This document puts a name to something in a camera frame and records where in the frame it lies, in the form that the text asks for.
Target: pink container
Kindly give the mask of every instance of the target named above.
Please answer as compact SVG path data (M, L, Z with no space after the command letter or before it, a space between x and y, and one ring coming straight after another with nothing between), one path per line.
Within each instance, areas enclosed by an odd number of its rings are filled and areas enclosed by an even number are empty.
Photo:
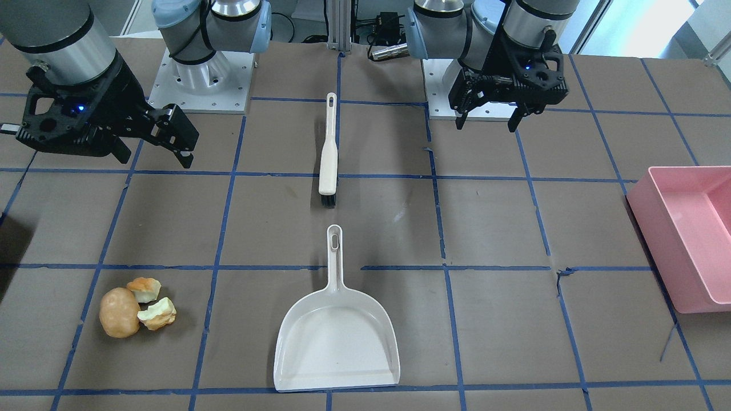
M675 309L731 311L731 167L650 167L627 200Z

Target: bread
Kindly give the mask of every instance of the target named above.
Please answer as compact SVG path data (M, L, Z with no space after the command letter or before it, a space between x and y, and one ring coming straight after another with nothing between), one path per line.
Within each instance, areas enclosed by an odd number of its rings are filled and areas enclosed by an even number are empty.
M172 324L175 321L177 315L173 302L165 297L155 304L147 307L145 311L137 313L137 318L142 321L142 324L150 331L155 331L168 324Z
M135 294L138 303L155 301L162 285L156 279L136 278L127 283L127 289Z
M108 336L124 338L140 329L140 321L137 319L139 311L140 305L132 291L119 287L102 297L99 321Z

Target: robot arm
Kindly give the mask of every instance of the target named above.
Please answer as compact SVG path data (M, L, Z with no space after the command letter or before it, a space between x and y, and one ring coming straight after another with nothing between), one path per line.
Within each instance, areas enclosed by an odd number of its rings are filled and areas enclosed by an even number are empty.
M508 128L540 114L569 93L557 40L579 0L502 0L499 22L490 20L491 2L414 0L407 14L409 54L418 59L457 59L461 69L449 94L461 115L486 102L514 102Z
M89 6L76 0L0 0L0 32L32 64L22 124L0 132L38 151L122 163L120 137L144 139L190 167L198 131L177 105L156 110ZM40 99L52 99L38 113Z

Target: cable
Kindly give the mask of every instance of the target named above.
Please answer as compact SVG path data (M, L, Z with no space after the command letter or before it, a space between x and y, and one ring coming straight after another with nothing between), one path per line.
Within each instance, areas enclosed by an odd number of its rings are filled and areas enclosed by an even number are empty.
M200 13L200 22L198 23L198 27L193 31L193 34L183 43L183 45L177 49L174 53L171 53L169 57L171 59L174 59L178 54L181 53L181 51L185 50L186 47L190 45L190 43L193 42L195 37L200 33L200 31L203 29L203 25L205 24L205 19L208 17L208 13L211 12L211 9L213 8L213 0L208 0L208 6L205 7L205 9L201 9Z
M291 25L292 25L292 36L291 36L291 37L289 38L289 41L287 41L287 42L288 42L288 43L291 43L291 42L292 42L292 40L294 40L294 39L295 39L295 22L294 22L294 21L292 21L292 19L291 19L291 18L289 18L289 16L288 16L288 15L285 15L285 14L283 14L283 13L280 13L280 12L273 12L273 13L272 13L272 15L280 15L280 16L282 16L282 17L286 18L287 20L289 20L289 24L291 24ZM271 40L271 39L272 39L272 37L274 37L274 30L272 30L272 34L271 34L271 35L269 36L269 40Z
M325 16L325 35L330 39L330 22L327 21L327 0L322 0L322 14Z
M324 34L312 34L310 36L305 37L304 40L302 40L303 43L324 43L327 42L327 36Z

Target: white dustpan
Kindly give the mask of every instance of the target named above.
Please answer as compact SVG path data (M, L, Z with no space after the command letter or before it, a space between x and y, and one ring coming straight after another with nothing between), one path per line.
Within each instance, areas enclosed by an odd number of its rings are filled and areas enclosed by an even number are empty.
M401 376L391 320L343 283L343 230L327 228L327 287L300 299L279 329L277 391L395 385Z

